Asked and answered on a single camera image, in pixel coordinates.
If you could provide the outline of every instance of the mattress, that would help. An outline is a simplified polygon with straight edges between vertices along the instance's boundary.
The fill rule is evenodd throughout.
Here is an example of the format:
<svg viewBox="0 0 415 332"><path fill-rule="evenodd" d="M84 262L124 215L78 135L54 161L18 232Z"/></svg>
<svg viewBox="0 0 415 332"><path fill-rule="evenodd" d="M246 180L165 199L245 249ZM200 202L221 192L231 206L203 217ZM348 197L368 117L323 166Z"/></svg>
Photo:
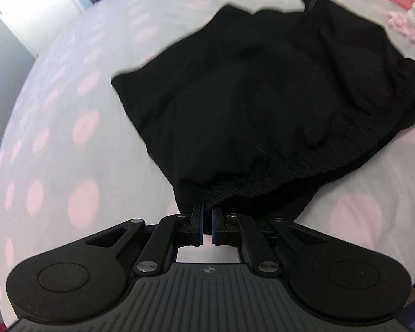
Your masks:
<svg viewBox="0 0 415 332"><path fill-rule="evenodd" d="M384 25L388 0L335 0ZM125 115L111 78L201 28L225 3L302 9L300 0L102 0L37 59L0 149L0 309L20 261L131 218L176 213L173 189ZM387 30L415 59L415 46ZM415 282L415 126L323 186L299 224L398 260ZM236 261L232 247L185 247L180 261Z"/></svg>

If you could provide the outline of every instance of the crosshair logo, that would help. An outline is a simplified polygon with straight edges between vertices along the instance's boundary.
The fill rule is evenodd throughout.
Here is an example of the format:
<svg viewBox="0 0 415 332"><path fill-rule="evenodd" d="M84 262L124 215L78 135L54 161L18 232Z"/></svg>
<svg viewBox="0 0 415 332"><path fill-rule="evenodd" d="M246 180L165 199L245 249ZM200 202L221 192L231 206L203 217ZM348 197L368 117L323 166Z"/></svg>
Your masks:
<svg viewBox="0 0 415 332"><path fill-rule="evenodd" d="M209 267L203 268L203 271L206 272L207 274L211 274L211 273L214 273L216 269L213 268L212 266L209 266Z"/></svg>

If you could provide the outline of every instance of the bed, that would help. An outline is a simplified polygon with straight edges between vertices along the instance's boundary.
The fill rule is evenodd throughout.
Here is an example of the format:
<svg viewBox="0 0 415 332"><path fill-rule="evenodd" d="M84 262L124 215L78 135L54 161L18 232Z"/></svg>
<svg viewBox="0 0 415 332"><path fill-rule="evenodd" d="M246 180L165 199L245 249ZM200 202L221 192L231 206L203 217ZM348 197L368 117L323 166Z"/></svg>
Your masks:
<svg viewBox="0 0 415 332"><path fill-rule="evenodd" d="M336 0L385 24L388 0ZM102 0L37 59L0 149L0 308L20 261L130 218L173 214L173 189L124 113L111 77L144 65L206 24L226 2L252 11L300 0ZM387 30L415 59L415 46ZM368 163L322 187L296 222L398 260L415 282L415 126ZM186 247L180 261L233 261L228 248Z"/></svg>

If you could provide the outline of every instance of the white door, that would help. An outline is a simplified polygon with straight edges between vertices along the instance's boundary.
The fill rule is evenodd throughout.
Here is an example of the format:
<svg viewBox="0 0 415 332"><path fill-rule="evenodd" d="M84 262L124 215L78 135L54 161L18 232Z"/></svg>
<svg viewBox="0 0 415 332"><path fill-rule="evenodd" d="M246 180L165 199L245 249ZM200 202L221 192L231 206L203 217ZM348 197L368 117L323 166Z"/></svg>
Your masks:
<svg viewBox="0 0 415 332"><path fill-rule="evenodd" d="M0 0L0 17L35 56L81 11L76 0Z"/></svg>

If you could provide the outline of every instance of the black fabric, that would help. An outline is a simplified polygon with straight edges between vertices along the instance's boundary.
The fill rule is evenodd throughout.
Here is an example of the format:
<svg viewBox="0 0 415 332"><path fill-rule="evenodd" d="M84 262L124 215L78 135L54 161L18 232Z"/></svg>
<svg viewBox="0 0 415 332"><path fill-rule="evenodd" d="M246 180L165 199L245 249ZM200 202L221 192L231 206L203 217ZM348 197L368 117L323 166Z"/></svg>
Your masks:
<svg viewBox="0 0 415 332"><path fill-rule="evenodd" d="M304 12L224 6L112 84L180 211L197 201L265 223L415 123L415 61L330 0Z"/></svg>

